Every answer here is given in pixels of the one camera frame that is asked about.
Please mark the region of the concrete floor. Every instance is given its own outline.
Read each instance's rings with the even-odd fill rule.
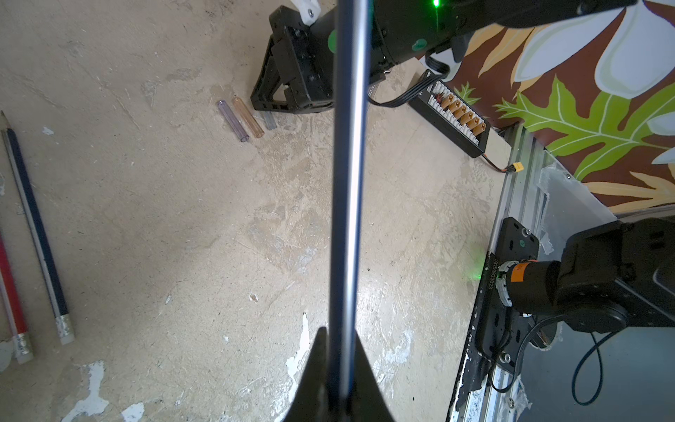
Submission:
[[[76,333],[59,344],[3,150],[0,231],[36,354],[0,374],[3,421],[285,413],[327,323],[333,116],[277,114],[240,143],[215,106],[248,98],[278,5],[0,1],[0,109]],[[371,108],[368,128],[358,332],[397,420],[442,421],[502,175],[409,107]]]

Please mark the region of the black pencil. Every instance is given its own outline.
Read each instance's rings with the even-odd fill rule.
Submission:
[[[61,338],[61,344],[67,344],[75,340],[75,333],[73,332],[73,326],[68,315],[68,306],[65,303],[59,274],[56,271],[54,257],[51,254],[51,248],[47,240],[45,226],[42,218],[40,218],[40,211],[38,210],[33,189],[28,179],[26,164],[19,148],[19,140],[16,137],[16,133],[9,127],[9,122],[2,111],[0,111],[0,131],[2,131],[2,136],[5,140],[5,148],[7,149],[9,162],[14,172],[16,187],[19,189],[21,201],[24,204],[30,233],[33,236],[35,250],[45,277],[45,284],[47,285],[47,292],[49,293],[49,300],[54,312],[54,318],[56,319],[56,328]]]

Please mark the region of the clear plastic tube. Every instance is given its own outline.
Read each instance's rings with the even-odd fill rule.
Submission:
[[[274,121],[274,116],[271,111],[261,111],[260,114],[263,115],[263,120],[265,121],[265,126],[267,130],[274,130],[277,128],[277,122]]]
[[[232,101],[234,102],[234,108],[237,109],[242,120],[246,122],[248,128],[253,132],[253,136],[261,138],[265,134],[265,131],[260,127],[258,122],[255,121],[255,117],[253,117],[253,114],[251,114],[246,104],[244,104],[244,100],[239,97],[234,97]]]
[[[246,142],[248,140],[248,134],[244,130],[244,127],[237,119],[237,116],[234,115],[232,109],[227,105],[225,100],[218,101],[218,110],[225,116],[225,120],[229,123],[229,126],[232,128],[234,133],[239,137],[239,140]]]

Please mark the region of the black bracket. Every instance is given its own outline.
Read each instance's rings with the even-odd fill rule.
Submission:
[[[518,220],[513,217],[505,218],[497,239],[495,268],[508,261],[536,259],[538,254],[539,240]],[[487,291],[485,292],[486,306],[483,307],[483,314],[479,322],[478,349],[484,356],[493,357],[493,349],[504,334],[507,319],[511,319],[511,341],[504,348],[504,352],[508,353],[512,360],[510,362],[497,360],[497,363],[505,371],[513,373],[516,367],[514,361],[518,354],[520,342],[534,323],[532,317],[522,317],[518,311],[514,311],[510,307],[507,308],[502,304],[497,289],[495,289],[496,277],[497,271],[491,271]]]
[[[309,27],[300,13],[281,6],[269,16],[272,36],[258,82],[251,94],[253,108],[285,113],[318,113],[333,108],[333,88],[317,69]],[[281,85],[285,101],[275,100]]]

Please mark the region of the metal bolt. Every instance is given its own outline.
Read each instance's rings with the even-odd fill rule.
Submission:
[[[502,363],[510,363],[511,362],[511,355],[508,354],[507,352],[502,352],[499,354],[499,360]]]

